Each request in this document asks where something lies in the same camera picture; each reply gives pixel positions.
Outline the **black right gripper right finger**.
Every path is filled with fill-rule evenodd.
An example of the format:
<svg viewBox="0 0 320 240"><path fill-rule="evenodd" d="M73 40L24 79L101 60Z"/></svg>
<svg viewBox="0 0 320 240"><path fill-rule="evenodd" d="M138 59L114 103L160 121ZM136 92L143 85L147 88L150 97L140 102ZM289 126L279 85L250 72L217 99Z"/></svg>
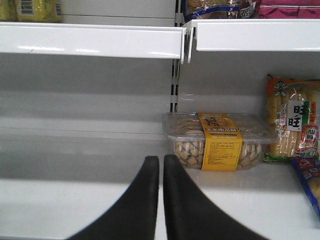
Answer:
<svg viewBox="0 0 320 240"><path fill-rule="evenodd" d="M163 201L169 240L259 239L210 201L175 155L164 157Z"/></svg>

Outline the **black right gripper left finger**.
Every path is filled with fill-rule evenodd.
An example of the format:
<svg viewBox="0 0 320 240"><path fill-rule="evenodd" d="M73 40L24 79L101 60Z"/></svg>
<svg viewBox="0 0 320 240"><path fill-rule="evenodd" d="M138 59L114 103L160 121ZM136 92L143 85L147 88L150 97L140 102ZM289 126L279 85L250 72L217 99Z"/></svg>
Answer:
<svg viewBox="0 0 320 240"><path fill-rule="evenodd" d="M155 238L160 163L147 156L121 197L70 240L153 240Z"/></svg>

